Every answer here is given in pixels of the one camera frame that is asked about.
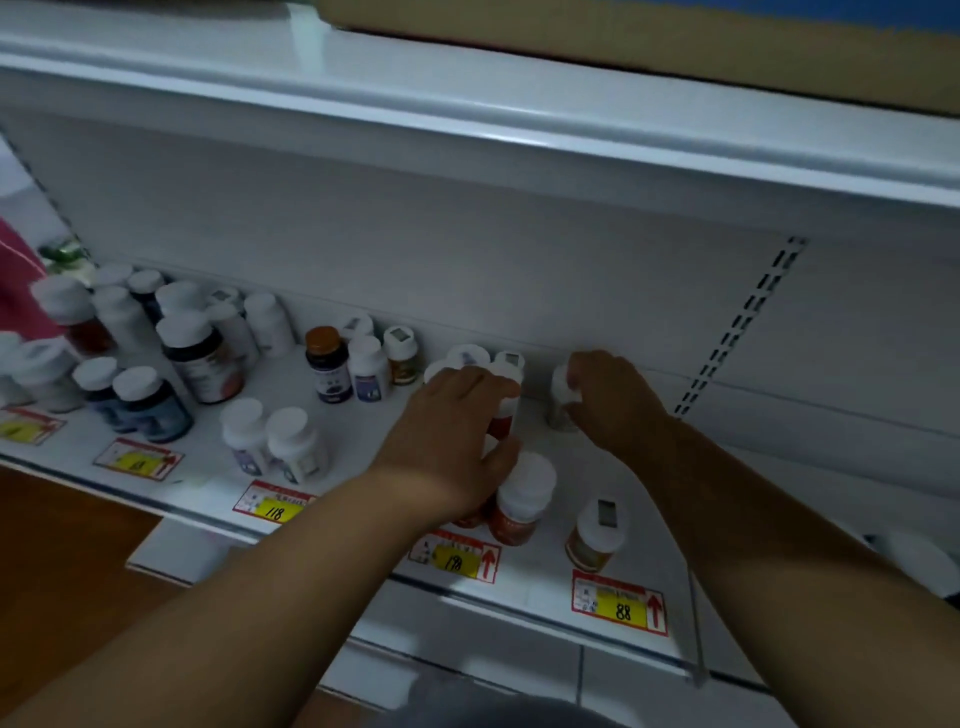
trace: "wooden floor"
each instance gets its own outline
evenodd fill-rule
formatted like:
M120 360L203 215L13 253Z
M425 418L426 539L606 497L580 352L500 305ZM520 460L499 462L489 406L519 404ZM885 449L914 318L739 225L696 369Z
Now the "wooden floor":
M0 467L0 717L180 593L124 568L157 521ZM370 714L318 692L297 726L349 728Z

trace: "person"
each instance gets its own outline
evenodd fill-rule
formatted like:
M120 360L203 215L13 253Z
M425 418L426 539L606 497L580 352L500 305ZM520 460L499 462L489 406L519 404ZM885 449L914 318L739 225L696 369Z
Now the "person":
M832 523L670 417L628 361L570 358L574 421L647 488L704 590L798 725L960 724L960 619ZM13 726L289 725L394 565L479 506L516 438L481 459L517 384L445 370L409 401L369 469L21 706ZM621 554L618 558L628 558ZM607 725L553 701L386 725Z

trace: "yellow price label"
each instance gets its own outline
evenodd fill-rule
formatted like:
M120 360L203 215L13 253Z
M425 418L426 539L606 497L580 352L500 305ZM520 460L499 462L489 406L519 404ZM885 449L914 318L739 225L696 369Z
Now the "yellow price label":
M43 432L43 425L25 420L9 420L0 425L0 437L29 445Z
M163 467L163 458L143 452L125 452L113 461L113 467L135 475L149 476Z
M471 579L475 579L480 571L480 557L455 546L437 546L433 549L430 562L437 569L459 573Z
M253 509L253 514L262 519L267 519L267 521L287 523L302 510L303 506L297 503L288 503L285 500L268 497L257 504L256 508Z
M623 622L640 629L647 628L647 605L639 599L631 599L607 589L597 590L598 617Z

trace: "person's right arm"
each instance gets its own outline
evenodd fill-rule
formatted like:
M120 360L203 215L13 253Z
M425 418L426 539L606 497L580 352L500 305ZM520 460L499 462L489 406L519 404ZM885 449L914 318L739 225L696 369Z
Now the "person's right arm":
M574 421L646 486L710 601L798 725L960 725L954 609L670 417L626 359L575 353L569 382L583 396L568 406Z

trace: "person's left arm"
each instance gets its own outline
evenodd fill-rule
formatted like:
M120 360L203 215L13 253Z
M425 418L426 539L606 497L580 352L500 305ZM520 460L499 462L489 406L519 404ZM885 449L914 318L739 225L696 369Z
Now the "person's left arm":
M371 468L48 686L2 725L289 725L384 579L430 528L479 506L516 462L481 460L508 379L444 370Z

